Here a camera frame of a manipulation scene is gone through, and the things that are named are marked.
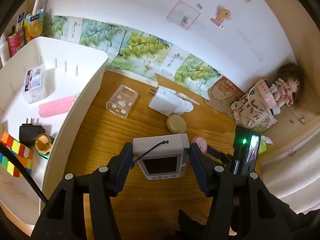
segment pink square frame sticker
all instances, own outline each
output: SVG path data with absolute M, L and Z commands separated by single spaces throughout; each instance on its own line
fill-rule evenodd
M 190 27 L 200 16 L 200 12 L 179 0 L 171 12 L 167 15 L 167 19 L 184 28 L 189 30 Z

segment brown hair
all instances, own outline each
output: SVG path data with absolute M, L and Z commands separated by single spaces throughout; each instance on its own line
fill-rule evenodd
M 278 70 L 278 78 L 284 81 L 288 81 L 289 78 L 299 81 L 298 91 L 293 94 L 294 101 L 298 103 L 304 92 L 305 73 L 303 69 L 294 63 L 283 65 Z

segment white cable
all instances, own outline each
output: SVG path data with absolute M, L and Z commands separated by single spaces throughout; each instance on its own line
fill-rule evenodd
M 250 89 L 250 91 L 249 91 L 249 93 L 248 93 L 248 102 L 249 102 L 249 105 L 252 107 L 252 109 L 256 110 L 258 113 L 260 113 L 260 114 L 266 114 L 266 115 L 269 115 L 269 116 L 271 116 L 271 117 L 274 118 L 274 116 L 271 115 L 271 114 L 264 113 L 264 112 L 261 112 L 261 111 L 255 109 L 255 108 L 251 105 L 251 103 L 250 103 L 250 98 L 249 98 L 249 97 L 250 97 L 251 91 L 252 91 L 257 85 L 261 84 L 263 81 L 264 81 L 264 80 L 262 80 L 260 83 L 258 83 L 258 84 L 256 84 L 256 85 L 254 85 L 254 86 Z

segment barcode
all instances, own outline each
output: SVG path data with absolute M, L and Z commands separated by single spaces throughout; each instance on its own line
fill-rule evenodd
M 36 68 L 36 74 L 35 75 L 37 76 L 37 75 L 40 75 L 40 74 L 41 74 L 41 68 L 40 67 Z

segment white curtain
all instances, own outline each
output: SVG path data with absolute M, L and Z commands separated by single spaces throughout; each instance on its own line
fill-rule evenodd
M 296 213 L 320 209 L 320 129 L 261 166 L 268 190 Z

